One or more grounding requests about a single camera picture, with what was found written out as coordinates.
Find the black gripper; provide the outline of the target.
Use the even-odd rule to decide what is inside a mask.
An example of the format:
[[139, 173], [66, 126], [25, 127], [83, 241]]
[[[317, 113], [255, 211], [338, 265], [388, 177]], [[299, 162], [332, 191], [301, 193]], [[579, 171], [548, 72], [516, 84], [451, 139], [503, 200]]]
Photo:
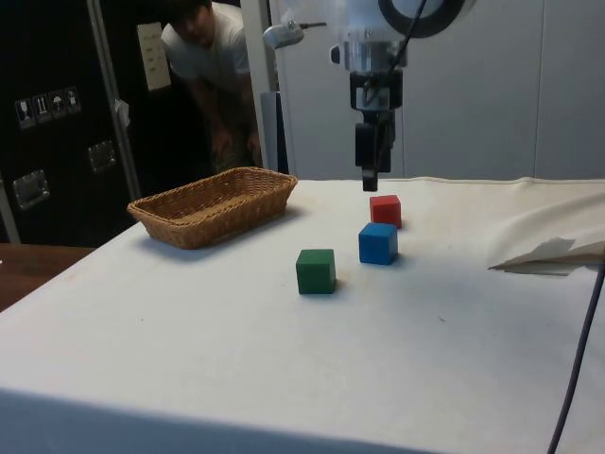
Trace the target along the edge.
[[377, 128], [355, 125], [355, 165], [361, 169], [363, 190], [376, 192], [378, 172], [391, 172], [390, 153], [395, 140], [394, 112], [403, 105], [403, 72], [350, 74], [350, 102], [360, 112], [384, 112]]

